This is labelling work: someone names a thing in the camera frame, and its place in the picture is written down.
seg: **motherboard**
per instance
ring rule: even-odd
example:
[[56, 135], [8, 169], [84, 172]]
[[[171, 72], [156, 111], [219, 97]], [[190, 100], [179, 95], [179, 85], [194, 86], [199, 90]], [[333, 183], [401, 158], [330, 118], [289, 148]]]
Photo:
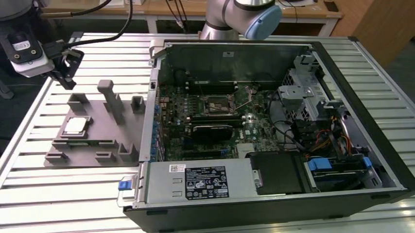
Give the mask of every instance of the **motherboard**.
[[278, 151], [270, 90], [250, 84], [160, 85], [166, 161], [244, 158]]

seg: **metal slotted table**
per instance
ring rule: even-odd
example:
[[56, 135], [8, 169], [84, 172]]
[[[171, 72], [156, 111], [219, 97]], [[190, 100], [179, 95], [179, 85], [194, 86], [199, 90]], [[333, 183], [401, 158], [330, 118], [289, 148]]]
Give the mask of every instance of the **metal slotted table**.
[[[107, 37], [86, 33], [78, 40]], [[74, 91], [47, 80], [23, 123], [0, 159], [0, 233], [123, 232], [142, 230], [118, 206], [118, 182], [135, 174], [136, 167], [51, 169], [44, 156], [70, 107], [70, 94], [87, 93], [103, 100], [96, 90], [102, 79], [112, 79], [123, 100], [147, 98], [152, 39], [196, 39], [196, 35], [127, 34], [115, 42], [80, 46], [86, 52]], [[359, 42], [346, 37], [275, 36], [270, 40], [315, 41], [326, 47], [363, 104], [413, 173], [415, 173], [415, 105], [374, 61]], [[329, 83], [337, 96], [335, 87]], [[134, 192], [124, 193], [132, 201]], [[192, 232], [414, 232], [415, 199], [383, 204], [351, 217], [281, 224], [207, 229]]]

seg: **power supply label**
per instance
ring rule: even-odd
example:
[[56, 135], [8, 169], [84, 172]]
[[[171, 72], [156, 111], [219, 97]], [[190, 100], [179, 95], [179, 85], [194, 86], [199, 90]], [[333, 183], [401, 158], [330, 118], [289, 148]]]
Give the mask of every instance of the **power supply label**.
[[228, 178], [224, 166], [186, 169], [186, 198], [203, 200], [228, 198]]

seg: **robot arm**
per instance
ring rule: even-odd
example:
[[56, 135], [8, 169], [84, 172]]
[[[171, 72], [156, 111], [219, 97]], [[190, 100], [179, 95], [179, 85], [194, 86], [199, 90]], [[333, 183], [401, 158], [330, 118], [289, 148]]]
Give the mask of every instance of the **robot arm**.
[[200, 35], [206, 40], [266, 39], [279, 24], [282, 10], [275, 0], [208, 0], [207, 22]]
[[18, 73], [50, 76], [68, 90], [84, 53], [64, 48], [64, 42], [42, 44], [31, 23], [40, 17], [34, 0], [0, 0], [0, 44]]

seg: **blue latch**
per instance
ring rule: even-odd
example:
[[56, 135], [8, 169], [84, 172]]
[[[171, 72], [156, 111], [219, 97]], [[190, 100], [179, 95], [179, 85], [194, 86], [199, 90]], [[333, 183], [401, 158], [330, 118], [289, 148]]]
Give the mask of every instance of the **blue latch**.
[[120, 181], [118, 183], [118, 190], [119, 191], [132, 190], [132, 181]]
[[330, 160], [326, 158], [313, 159], [307, 163], [311, 171], [319, 169], [331, 169]]
[[371, 167], [371, 160], [369, 157], [363, 157], [363, 162], [365, 162], [366, 168], [370, 168]]

